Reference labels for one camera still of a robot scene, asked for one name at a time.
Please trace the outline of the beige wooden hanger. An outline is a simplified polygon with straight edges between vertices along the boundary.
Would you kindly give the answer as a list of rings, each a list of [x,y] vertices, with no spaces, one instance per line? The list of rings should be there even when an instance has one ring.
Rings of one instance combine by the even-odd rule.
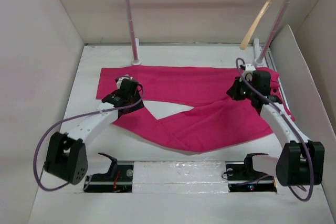
[[[264,16],[264,14],[266,13],[267,9],[269,8],[269,6],[272,4],[273,0],[266,0],[266,2],[264,3],[263,7],[261,8],[261,10],[259,11],[258,15],[256,16],[256,18],[254,19],[253,23],[251,24],[249,30],[247,31],[245,37],[243,38],[243,40],[241,41],[239,48],[241,50],[245,50],[252,38],[252,35],[254,34],[260,20],[262,19],[262,17]]]

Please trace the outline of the pink trousers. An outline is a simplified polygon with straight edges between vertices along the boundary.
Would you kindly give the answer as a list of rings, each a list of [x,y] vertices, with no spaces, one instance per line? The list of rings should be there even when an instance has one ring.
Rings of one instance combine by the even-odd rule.
[[[147,109],[123,115],[115,125],[164,147],[203,153],[265,137],[272,129],[248,100],[227,95],[235,68],[130,66],[103,68],[97,99],[116,88],[125,74],[144,87],[146,101],[187,105],[190,110],[157,119]]]

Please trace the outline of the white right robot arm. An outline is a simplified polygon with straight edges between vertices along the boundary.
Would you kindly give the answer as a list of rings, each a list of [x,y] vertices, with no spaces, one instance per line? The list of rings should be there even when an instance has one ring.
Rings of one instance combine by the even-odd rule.
[[[310,140],[294,124],[277,95],[271,94],[271,75],[247,64],[238,67],[239,76],[227,94],[236,101],[248,99],[258,115],[277,137],[282,152],[279,157],[250,154],[243,173],[254,179],[262,173],[276,177],[282,186],[314,186],[322,182],[324,146]]]

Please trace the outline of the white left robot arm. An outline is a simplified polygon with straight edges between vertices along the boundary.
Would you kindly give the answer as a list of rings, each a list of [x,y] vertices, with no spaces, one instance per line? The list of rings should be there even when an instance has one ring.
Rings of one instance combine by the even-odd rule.
[[[117,89],[106,95],[95,111],[65,119],[83,117],[73,129],[55,132],[49,140],[44,169],[69,184],[81,182],[88,170],[87,147],[121,116],[144,107],[143,86],[129,76],[116,79]]]

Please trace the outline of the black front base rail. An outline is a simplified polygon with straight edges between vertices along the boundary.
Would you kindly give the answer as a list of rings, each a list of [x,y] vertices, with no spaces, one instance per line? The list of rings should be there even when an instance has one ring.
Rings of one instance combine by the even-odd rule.
[[[94,174],[86,178],[86,193],[221,194],[276,191],[274,180],[264,173],[246,170],[243,162],[134,162],[123,164],[112,177]]]

